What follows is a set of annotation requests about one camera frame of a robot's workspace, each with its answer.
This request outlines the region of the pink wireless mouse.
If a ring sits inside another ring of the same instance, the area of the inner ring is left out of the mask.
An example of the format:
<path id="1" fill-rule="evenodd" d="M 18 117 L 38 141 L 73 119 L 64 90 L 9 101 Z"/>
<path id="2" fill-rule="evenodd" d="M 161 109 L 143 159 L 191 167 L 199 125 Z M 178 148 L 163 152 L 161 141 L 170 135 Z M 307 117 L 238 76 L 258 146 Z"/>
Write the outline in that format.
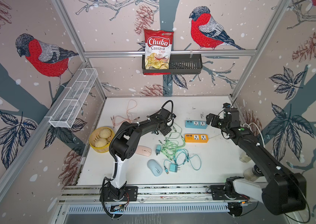
<path id="1" fill-rule="evenodd" d="M 149 147 L 145 147 L 145 146 L 138 146 L 135 152 L 135 154 L 147 156 L 147 157 L 149 157 L 151 153 L 152 153 L 152 150 Z"/>

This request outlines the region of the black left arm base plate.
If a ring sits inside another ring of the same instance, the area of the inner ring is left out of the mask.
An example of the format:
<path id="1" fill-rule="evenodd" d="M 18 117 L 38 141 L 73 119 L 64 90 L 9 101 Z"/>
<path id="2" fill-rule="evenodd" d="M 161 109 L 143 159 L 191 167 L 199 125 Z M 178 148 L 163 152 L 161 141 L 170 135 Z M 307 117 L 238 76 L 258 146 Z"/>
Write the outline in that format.
<path id="1" fill-rule="evenodd" d="M 119 190 L 114 187 L 104 186 L 100 190 L 99 201 L 102 202 L 135 202 L 137 200 L 138 187 L 137 186 L 125 186 Z"/>

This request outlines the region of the teal USB charger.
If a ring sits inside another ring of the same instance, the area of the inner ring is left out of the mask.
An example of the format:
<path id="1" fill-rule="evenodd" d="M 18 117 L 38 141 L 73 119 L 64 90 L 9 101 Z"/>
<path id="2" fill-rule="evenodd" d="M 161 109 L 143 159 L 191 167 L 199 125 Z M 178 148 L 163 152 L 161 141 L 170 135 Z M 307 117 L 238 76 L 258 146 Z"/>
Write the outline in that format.
<path id="1" fill-rule="evenodd" d="M 159 155 L 161 153 L 161 150 L 162 150 L 161 145 L 157 145 L 156 150 L 155 150 L 156 155 Z"/>
<path id="2" fill-rule="evenodd" d="M 177 171 L 179 170 L 178 165 L 171 163 L 169 165 L 169 168 L 165 168 L 165 171 L 167 174 L 169 174 L 170 172 L 174 172 L 177 173 Z"/>

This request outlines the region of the yellow bamboo steamer basket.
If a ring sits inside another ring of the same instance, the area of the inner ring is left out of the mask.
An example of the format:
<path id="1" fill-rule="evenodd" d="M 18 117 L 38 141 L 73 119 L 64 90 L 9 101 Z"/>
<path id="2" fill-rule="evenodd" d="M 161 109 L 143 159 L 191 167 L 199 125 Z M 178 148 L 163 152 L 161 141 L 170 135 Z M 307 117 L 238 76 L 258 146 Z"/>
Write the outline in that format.
<path id="1" fill-rule="evenodd" d="M 113 137 L 114 131 L 109 127 L 100 127 L 92 132 L 89 138 L 90 146 L 98 153 L 106 153 Z"/>

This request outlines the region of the white steamed bun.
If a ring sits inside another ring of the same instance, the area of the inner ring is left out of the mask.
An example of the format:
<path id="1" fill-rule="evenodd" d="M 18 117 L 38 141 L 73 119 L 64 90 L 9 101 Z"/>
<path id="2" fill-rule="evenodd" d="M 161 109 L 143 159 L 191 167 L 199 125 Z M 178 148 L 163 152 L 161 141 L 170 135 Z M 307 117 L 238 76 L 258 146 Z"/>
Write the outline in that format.
<path id="1" fill-rule="evenodd" d="M 108 141 L 104 138 L 98 138 L 95 140 L 94 146 L 99 148 L 99 147 L 104 147 L 108 144 Z"/>
<path id="2" fill-rule="evenodd" d="M 99 132 L 99 137 L 103 139 L 108 139 L 111 137 L 112 131 L 109 128 L 103 128 Z"/>

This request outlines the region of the orange power strip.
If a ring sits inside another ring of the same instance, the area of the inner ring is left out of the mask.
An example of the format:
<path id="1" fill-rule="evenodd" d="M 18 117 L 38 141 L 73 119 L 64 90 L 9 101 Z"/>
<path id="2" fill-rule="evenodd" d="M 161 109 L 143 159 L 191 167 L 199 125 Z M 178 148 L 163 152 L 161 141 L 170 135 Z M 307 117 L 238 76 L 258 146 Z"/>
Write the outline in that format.
<path id="1" fill-rule="evenodd" d="M 185 134 L 186 143 L 207 143 L 209 138 L 206 134 Z"/>

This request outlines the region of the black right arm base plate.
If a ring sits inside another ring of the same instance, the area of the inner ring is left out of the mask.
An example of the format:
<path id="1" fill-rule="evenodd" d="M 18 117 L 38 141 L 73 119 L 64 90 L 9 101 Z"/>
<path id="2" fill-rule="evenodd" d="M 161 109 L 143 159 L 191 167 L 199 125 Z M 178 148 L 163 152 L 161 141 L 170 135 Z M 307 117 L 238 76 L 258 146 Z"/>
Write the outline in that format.
<path id="1" fill-rule="evenodd" d="M 237 193 L 231 184 L 211 185 L 207 193 L 212 195 L 213 200 L 250 200 L 248 196 Z"/>

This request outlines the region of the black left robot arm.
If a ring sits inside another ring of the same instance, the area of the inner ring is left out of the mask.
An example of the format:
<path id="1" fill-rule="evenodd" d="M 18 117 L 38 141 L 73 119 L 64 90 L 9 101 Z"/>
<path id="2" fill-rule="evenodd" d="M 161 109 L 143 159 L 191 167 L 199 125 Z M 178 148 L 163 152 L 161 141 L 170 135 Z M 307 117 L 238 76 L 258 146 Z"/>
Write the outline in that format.
<path id="1" fill-rule="evenodd" d="M 107 189 L 111 198 L 120 201 L 124 198 L 127 184 L 126 162 L 135 154 L 140 138 L 148 133 L 166 136 L 171 132 L 176 115 L 173 113 L 172 100 L 166 101 L 159 111 L 149 115 L 147 120 L 135 123 L 125 121 L 109 145 L 109 153 L 114 159 L 112 177 L 105 177 L 102 187 Z"/>

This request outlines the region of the light blue wireless mouse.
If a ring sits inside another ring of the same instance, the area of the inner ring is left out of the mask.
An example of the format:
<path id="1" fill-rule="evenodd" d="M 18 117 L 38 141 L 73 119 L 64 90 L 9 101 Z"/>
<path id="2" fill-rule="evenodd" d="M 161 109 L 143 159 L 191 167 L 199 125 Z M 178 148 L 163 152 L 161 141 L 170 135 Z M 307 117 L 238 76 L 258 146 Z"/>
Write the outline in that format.
<path id="1" fill-rule="evenodd" d="M 160 176 L 163 173 L 162 167 L 154 159 L 151 159 L 147 162 L 147 167 L 156 177 Z"/>

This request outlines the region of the Chuba cassava chips bag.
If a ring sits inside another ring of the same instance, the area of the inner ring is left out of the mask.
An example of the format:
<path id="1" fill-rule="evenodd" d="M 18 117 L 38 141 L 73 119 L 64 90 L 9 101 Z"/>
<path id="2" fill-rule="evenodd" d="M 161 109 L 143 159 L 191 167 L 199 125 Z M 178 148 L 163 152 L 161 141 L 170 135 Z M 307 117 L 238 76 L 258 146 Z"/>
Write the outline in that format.
<path id="1" fill-rule="evenodd" d="M 169 69 L 174 32 L 145 29 L 145 68 Z"/>

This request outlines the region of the aluminium right corner post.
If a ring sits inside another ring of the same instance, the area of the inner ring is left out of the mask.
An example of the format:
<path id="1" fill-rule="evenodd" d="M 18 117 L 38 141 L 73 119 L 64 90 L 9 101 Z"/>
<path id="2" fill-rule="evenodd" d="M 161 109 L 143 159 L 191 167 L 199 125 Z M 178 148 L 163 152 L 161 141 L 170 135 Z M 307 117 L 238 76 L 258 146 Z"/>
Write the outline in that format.
<path id="1" fill-rule="evenodd" d="M 283 1 L 279 1 L 279 3 L 277 4 L 276 9 L 274 10 L 274 13 L 273 13 L 271 19 L 269 20 L 269 23 L 267 24 L 267 27 L 266 27 L 266 29 L 261 37 L 261 40 L 259 41 L 259 43 L 256 47 L 255 55 L 249 60 L 247 67 L 245 68 L 239 81 L 237 82 L 235 89 L 232 92 L 231 97 L 233 100 L 237 99 L 239 92 L 242 90 L 249 75 L 252 73 L 255 65 L 258 62 L 258 59 L 262 55 L 262 53 L 263 53 L 264 49 L 266 48 L 270 38 L 272 37 L 275 29 L 277 28 L 284 13 L 286 12 L 286 9 L 289 6 L 289 3 L 290 3 L 290 1 L 283 0 Z"/>

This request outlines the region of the aluminium frame corner post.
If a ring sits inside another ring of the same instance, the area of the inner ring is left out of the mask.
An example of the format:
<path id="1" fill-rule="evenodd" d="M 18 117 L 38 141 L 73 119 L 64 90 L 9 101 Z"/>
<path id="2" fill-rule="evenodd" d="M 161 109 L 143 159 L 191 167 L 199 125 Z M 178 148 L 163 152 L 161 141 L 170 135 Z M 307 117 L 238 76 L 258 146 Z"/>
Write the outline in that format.
<path id="1" fill-rule="evenodd" d="M 81 43 L 81 40 L 77 34 L 77 31 L 75 30 L 75 27 L 68 15 L 68 12 L 64 6 L 63 1 L 61 0 L 52 0 L 53 5 L 68 33 L 68 36 L 70 37 L 73 46 L 75 47 L 77 53 L 79 54 L 79 57 L 82 61 L 82 66 L 85 66 L 85 68 L 93 68 L 91 62 L 88 58 L 84 55 L 85 51 L 83 48 L 83 45 Z"/>

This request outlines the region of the clear shaker bottle black cap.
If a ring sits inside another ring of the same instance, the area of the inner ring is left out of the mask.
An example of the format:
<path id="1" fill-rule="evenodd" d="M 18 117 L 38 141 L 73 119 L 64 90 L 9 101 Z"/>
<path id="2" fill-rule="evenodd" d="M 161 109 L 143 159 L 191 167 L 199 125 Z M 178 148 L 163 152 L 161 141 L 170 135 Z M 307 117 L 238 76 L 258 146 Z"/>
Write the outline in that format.
<path id="1" fill-rule="evenodd" d="M 252 159 L 247 155 L 247 153 L 243 152 L 240 154 L 240 161 L 243 163 L 248 163 L 250 162 Z"/>

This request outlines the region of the blue power strip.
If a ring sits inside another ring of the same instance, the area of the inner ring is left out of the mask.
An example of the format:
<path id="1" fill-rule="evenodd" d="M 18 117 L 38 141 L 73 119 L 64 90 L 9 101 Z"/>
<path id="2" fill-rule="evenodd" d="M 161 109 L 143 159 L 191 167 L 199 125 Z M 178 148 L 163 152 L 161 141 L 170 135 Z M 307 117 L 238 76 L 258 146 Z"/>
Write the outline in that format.
<path id="1" fill-rule="evenodd" d="M 185 128 L 206 129 L 207 124 L 205 121 L 186 120 L 185 121 Z"/>

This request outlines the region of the aluminium front rail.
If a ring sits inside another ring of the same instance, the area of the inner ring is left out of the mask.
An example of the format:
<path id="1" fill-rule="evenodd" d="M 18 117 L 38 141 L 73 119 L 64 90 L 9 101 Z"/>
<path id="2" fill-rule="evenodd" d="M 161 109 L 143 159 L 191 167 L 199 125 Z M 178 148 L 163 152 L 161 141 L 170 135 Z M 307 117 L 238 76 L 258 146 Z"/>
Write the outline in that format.
<path id="1" fill-rule="evenodd" d="M 254 211 L 258 203 L 250 198 L 240 200 L 213 200 L 207 193 L 211 185 L 219 184 L 153 184 L 138 187 L 135 202 L 99 201 L 99 185 L 65 187 L 58 204 L 66 214 L 104 214 L 114 205 L 123 205 L 123 215 L 169 214 L 169 213 L 216 213 L 237 212 L 237 216 Z"/>

